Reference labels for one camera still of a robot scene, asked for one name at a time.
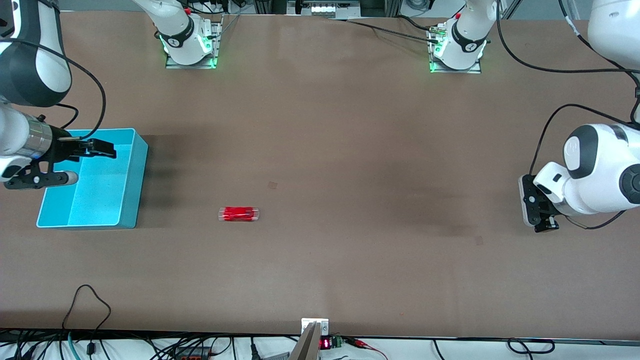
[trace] table surface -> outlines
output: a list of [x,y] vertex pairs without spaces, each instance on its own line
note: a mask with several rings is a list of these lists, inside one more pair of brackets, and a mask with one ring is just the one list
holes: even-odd
[[[62,21],[67,54],[108,94],[104,127],[135,127],[150,146],[138,226],[37,229],[42,192],[0,191],[2,326],[59,327],[89,283],[111,329],[296,333],[316,316],[343,334],[640,340],[637,213],[534,234],[516,183],[559,105],[628,117],[624,74],[527,69],[496,32],[481,75],[431,74],[424,43],[286,16],[241,17],[216,70],[166,70],[144,13]],[[563,22],[504,32],[531,63],[608,66]],[[99,99],[74,71],[76,128],[93,126]],[[561,161],[588,122],[601,119],[558,116],[539,164]],[[219,222],[222,206],[261,218]],[[82,292],[68,326],[104,314]]]

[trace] red object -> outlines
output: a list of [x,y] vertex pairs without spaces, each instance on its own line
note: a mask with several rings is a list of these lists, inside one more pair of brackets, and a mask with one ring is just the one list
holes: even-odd
[[233,207],[227,206],[226,208],[220,208],[218,212],[218,220],[220,221],[256,221],[260,217],[260,210],[258,208],[251,208],[248,206]]
[[332,348],[331,338],[320,339],[320,350],[329,350]]

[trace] metal bracket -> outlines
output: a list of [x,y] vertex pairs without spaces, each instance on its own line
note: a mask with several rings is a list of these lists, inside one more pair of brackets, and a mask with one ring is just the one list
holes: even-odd
[[205,26],[204,35],[202,37],[202,45],[211,48],[211,53],[192,65],[181,65],[175,62],[167,54],[165,66],[167,69],[215,69],[218,66],[218,53],[220,52],[220,37],[222,35],[222,23],[211,22],[211,26]]
[[454,70],[442,63],[440,59],[433,56],[434,53],[440,51],[440,47],[442,47],[442,42],[446,37],[446,31],[441,28],[444,24],[439,24],[435,30],[442,30],[432,33],[431,31],[427,31],[427,38],[437,40],[438,43],[434,44],[430,42],[428,44],[428,52],[429,52],[429,71],[430,72],[455,72],[459,74],[481,74],[482,69],[480,68],[480,60],[477,60],[476,63],[471,66],[469,69],[465,70]]
[[309,323],[314,323],[314,322],[320,323],[322,336],[329,335],[329,319],[322,319],[322,318],[302,318],[300,334],[305,332],[305,329],[307,328]]

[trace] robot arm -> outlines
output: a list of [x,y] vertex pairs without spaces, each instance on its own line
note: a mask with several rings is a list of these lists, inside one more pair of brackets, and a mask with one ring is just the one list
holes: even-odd
[[[13,0],[10,38],[41,44],[64,54],[57,1]],[[20,43],[0,43],[0,100],[12,104],[49,107],[58,104],[71,87],[67,62],[47,51]]]
[[211,20],[187,15],[177,0],[132,1],[153,20],[164,50],[176,63],[192,65],[212,52]]
[[438,25],[445,29],[445,35],[433,56],[454,70],[473,66],[482,56],[486,36],[495,22],[496,6],[496,0],[467,0],[459,19]]
[[[152,18],[165,51],[176,63],[191,65],[211,53],[206,39],[211,21],[188,15],[177,0],[133,0]],[[57,0],[13,0],[10,38],[40,44],[64,54]],[[113,144],[72,138],[64,129],[12,108],[11,104],[49,107],[71,87],[68,63],[46,50],[20,42],[0,42],[0,181],[10,189],[74,184],[77,174],[54,172],[53,164],[79,157],[116,157]],[[48,163],[41,172],[40,163]]]
[[640,131],[621,125],[578,127],[564,143],[564,163],[546,164],[533,184],[564,215],[640,206]]
[[[603,57],[640,69],[640,1],[594,0],[589,40]],[[590,215],[640,206],[640,130],[590,124],[572,132],[566,167],[551,162],[520,178],[525,224],[536,232],[558,228],[555,215]]]

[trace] power cord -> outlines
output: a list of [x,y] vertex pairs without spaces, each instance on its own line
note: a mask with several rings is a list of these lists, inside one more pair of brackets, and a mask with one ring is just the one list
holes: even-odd
[[262,360],[258,353],[258,348],[255,347],[255,343],[253,342],[253,336],[251,337],[251,360]]
[[62,102],[59,104],[56,104],[56,106],[59,106],[61,108],[71,109],[74,111],[74,117],[72,117],[71,120],[69,120],[69,122],[67,122],[66,124],[60,126],[60,129],[65,129],[67,126],[73,124],[73,122],[76,121],[76,119],[78,118],[78,115],[80,114],[80,111],[75,106],[63,104]]
[[515,61],[517,61],[521,65],[524,65],[524,66],[529,67],[530,69],[534,69],[534,70],[540,70],[540,71],[546,71],[546,72],[556,72],[556,73],[560,73],[560,74],[585,74],[585,73],[591,73],[591,72],[626,72],[626,73],[629,73],[629,74],[630,73],[640,74],[640,70],[631,70],[631,69],[561,70],[561,69],[550,69],[550,68],[546,68],[546,67],[540,67],[540,66],[537,66],[537,65],[531,65],[530,63],[527,63],[526,61],[523,61],[519,57],[517,57],[516,54],[514,54],[513,51],[511,51],[511,49],[509,48],[507,43],[504,41],[504,36],[502,35],[502,27],[500,26],[500,1],[498,1],[497,4],[498,5],[495,7],[495,13],[496,13],[496,25],[498,27],[498,36],[500,37],[500,42],[502,42],[502,46],[507,51],[507,53],[510,55],[510,57],[512,57]]
[[361,349],[364,349],[364,350],[375,351],[375,352],[379,353],[380,355],[382,355],[385,358],[385,360],[389,360],[389,358],[387,357],[387,355],[384,352],[378,350],[377,348],[372,347],[371,345],[367,344],[366,342],[364,342],[362,340],[359,340],[359,339],[356,339],[356,338],[350,338],[350,337],[347,337],[347,336],[342,336],[342,339],[344,340],[345,343],[347,343],[347,344],[349,344],[351,346],[354,346],[356,348],[361,348]]
[[429,28],[432,28],[435,25],[430,25],[430,26],[422,26],[420,24],[418,24],[417,22],[413,21],[412,18],[410,18],[409,16],[404,16],[404,15],[397,15],[396,16],[398,19],[404,19],[407,20],[409,22],[409,24],[411,24],[413,27],[418,28],[420,30],[424,30],[424,31],[429,31]]
[[445,360],[444,356],[442,356],[442,353],[440,352],[440,347],[438,347],[438,342],[436,340],[432,340],[433,341],[433,346],[436,348],[436,352],[438,353],[438,356],[440,357],[440,360]]
[[[564,7],[564,3],[563,0],[558,0],[558,4],[560,5],[560,10],[562,11],[562,14],[564,16],[564,19],[567,21],[567,23],[569,24],[569,26],[571,27],[571,29],[573,30],[573,32],[575,33],[575,36],[578,37],[578,39],[589,49],[591,49],[594,53],[598,54],[597,51],[595,51],[593,49],[593,47],[591,46],[591,44],[580,34],[580,31],[578,31],[578,29],[575,27],[575,25],[573,24],[573,21],[571,20],[571,17],[569,17],[569,15],[566,12],[566,8]],[[613,60],[609,60],[607,58],[605,58],[604,56],[598,54],[601,58],[607,60],[610,64],[614,65],[615,67],[617,67],[618,69],[624,69],[624,67],[622,67],[619,63],[616,63]],[[633,75],[633,73],[628,72],[627,75],[629,75],[629,77],[631,78],[631,80],[633,80],[634,84],[636,84],[636,103],[634,105],[634,107],[631,109],[631,114],[629,115],[629,119],[631,120],[631,122],[636,122],[636,111],[638,109],[638,106],[640,106],[640,79],[637,78],[637,76]]]
[[584,230],[597,230],[597,229],[601,229],[601,228],[611,224],[612,222],[614,222],[617,218],[619,218],[622,214],[624,214],[625,211],[626,210],[619,211],[617,214],[613,215],[612,218],[608,219],[607,221],[603,222],[600,225],[595,225],[595,226],[584,225],[582,223],[579,223],[579,222],[575,221],[574,219],[572,219],[571,217],[569,217],[567,215],[565,215],[564,217],[567,219],[567,221],[569,221],[573,225],[576,225],[577,227],[580,227],[581,229],[584,229]]
[[[76,293],[74,294],[74,299],[71,301],[71,306],[69,307],[69,310],[67,311],[67,314],[65,315],[64,319],[62,319],[62,329],[63,330],[67,330],[67,328],[65,327],[67,320],[69,319],[69,316],[71,315],[71,311],[74,309],[74,305],[76,304],[76,300],[78,297],[78,293],[80,293],[80,290],[82,290],[82,288],[89,288],[89,290],[91,290],[91,292],[93,293],[93,296],[101,303],[103,303],[106,307],[107,307],[107,316],[104,317],[104,319],[102,319],[102,321],[98,324],[98,326],[95,327],[95,329],[93,330],[93,332],[91,333],[91,338],[89,339],[89,344],[86,347],[86,353],[87,355],[89,355],[89,359],[91,359],[91,356],[95,353],[95,344],[93,344],[93,337],[95,336],[95,333],[100,329],[100,327],[102,326],[102,324],[104,324],[104,322],[106,322],[109,317],[111,316],[111,306],[109,304],[107,304],[106,301],[104,301],[101,297],[98,296],[98,293],[95,292],[95,289],[93,289],[93,286],[89,285],[89,284],[83,284],[78,286],[78,289],[76,289]],[[70,345],[72,345],[71,343],[71,332],[69,332],[68,334],[68,341],[70,343]],[[77,354],[75,354],[75,349],[72,347],[72,352],[74,353],[74,357],[76,357],[77,360],[79,360],[77,358]]]
[[85,69],[82,65],[78,64],[77,62],[71,60],[70,58],[67,58],[65,55],[60,54],[59,52],[50,49],[44,45],[40,45],[40,44],[36,44],[34,42],[30,42],[27,40],[22,40],[22,39],[17,39],[17,38],[4,38],[4,39],[0,39],[0,43],[3,42],[12,42],[12,43],[17,43],[17,44],[24,44],[27,46],[31,46],[31,47],[36,47],[37,49],[42,49],[44,51],[47,51],[48,53],[51,53],[59,58],[61,58],[62,60],[65,60],[66,62],[70,63],[71,65],[75,66],[76,68],[78,68],[80,71],[84,72],[87,76],[89,76],[89,78],[91,78],[91,80],[93,80],[93,82],[98,86],[98,89],[100,90],[100,96],[102,97],[102,109],[100,110],[100,117],[98,118],[98,121],[95,123],[95,126],[93,127],[93,129],[91,131],[89,131],[89,133],[87,135],[81,136],[79,138],[79,140],[84,140],[89,138],[91,135],[93,135],[98,128],[100,128],[100,125],[102,124],[102,119],[104,119],[104,113],[106,111],[107,108],[107,95],[104,92],[104,87],[102,87],[102,84],[100,83],[100,81],[87,69]]
[[191,10],[192,12],[195,12],[197,14],[203,14],[203,15],[217,15],[217,14],[221,14],[221,13],[227,13],[227,12],[214,12],[213,10],[211,10],[211,8],[209,7],[209,5],[202,3],[204,6],[207,7],[207,9],[209,9],[210,12],[203,12],[201,10],[198,10],[196,8],[194,8],[193,6],[189,5],[189,0],[186,0],[186,2],[182,2],[182,0],[178,1],[180,3],[180,5],[182,5],[185,8],[189,8],[189,10]]
[[356,25],[360,25],[360,26],[365,26],[367,28],[384,31],[386,33],[390,33],[390,34],[393,34],[393,35],[398,35],[399,37],[412,38],[412,39],[416,39],[416,40],[420,40],[420,41],[431,42],[431,43],[434,43],[434,44],[436,44],[438,42],[435,39],[422,38],[422,37],[417,37],[415,35],[409,35],[409,34],[405,34],[405,33],[400,33],[398,31],[393,31],[393,30],[389,30],[389,29],[385,29],[385,28],[380,28],[380,27],[375,26],[375,25],[364,24],[363,22],[355,22],[355,21],[347,21],[347,22],[350,23],[350,24],[356,24]]
[[[517,343],[520,344],[520,346],[522,346],[522,348],[524,350],[516,350],[513,348],[513,346],[511,346],[511,342],[515,341]],[[537,355],[544,355],[544,354],[549,354],[551,352],[553,352],[556,349],[556,343],[553,340],[548,340],[548,341],[542,341],[544,343],[548,343],[551,344],[551,348],[548,350],[542,350],[542,351],[533,351],[533,350],[529,350],[529,347],[527,347],[527,345],[524,343],[524,341],[520,340],[520,339],[516,339],[516,338],[509,338],[507,339],[507,346],[509,347],[509,350],[513,351],[516,354],[520,354],[520,355],[528,355],[529,356],[529,360],[533,360],[533,355],[537,354]]]

